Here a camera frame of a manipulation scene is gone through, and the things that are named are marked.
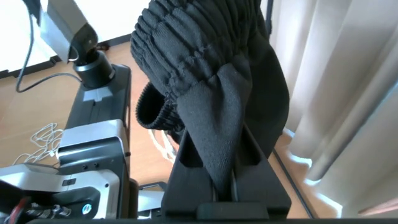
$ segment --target curtain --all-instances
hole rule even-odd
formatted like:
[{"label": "curtain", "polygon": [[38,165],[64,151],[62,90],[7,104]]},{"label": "curtain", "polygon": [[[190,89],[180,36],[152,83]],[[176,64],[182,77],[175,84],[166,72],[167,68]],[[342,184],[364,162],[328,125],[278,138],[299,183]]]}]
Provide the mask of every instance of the curtain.
[{"label": "curtain", "polygon": [[315,188],[343,206],[342,217],[398,197],[397,9],[396,0],[274,2],[289,151],[312,160],[307,178],[320,180]]}]

